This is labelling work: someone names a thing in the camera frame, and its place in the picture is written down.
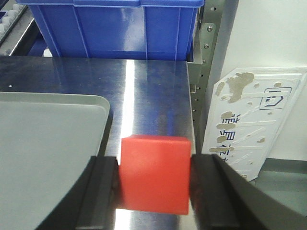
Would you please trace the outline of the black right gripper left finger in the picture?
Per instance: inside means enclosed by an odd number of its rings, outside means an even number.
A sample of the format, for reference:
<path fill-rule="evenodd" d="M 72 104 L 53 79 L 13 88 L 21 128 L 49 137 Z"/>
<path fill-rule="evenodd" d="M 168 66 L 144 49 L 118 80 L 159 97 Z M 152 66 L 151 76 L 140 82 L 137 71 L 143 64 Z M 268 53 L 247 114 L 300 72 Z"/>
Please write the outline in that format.
<path fill-rule="evenodd" d="M 69 192 L 39 230 L 112 230 L 120 201 L 116 157 L 91 157 Z"/>

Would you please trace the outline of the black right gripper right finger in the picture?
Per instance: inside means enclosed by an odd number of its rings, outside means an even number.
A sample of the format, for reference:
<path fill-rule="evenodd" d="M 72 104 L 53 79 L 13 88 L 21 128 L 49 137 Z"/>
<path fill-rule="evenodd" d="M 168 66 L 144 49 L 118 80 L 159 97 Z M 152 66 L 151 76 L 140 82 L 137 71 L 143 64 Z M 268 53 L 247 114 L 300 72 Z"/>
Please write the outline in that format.
<path fill-rule="evenodd" d="M 199 230 L 305 230 L 307 219 L 246 181 L 218 155 L 191 157 L 190 200 Z"/>

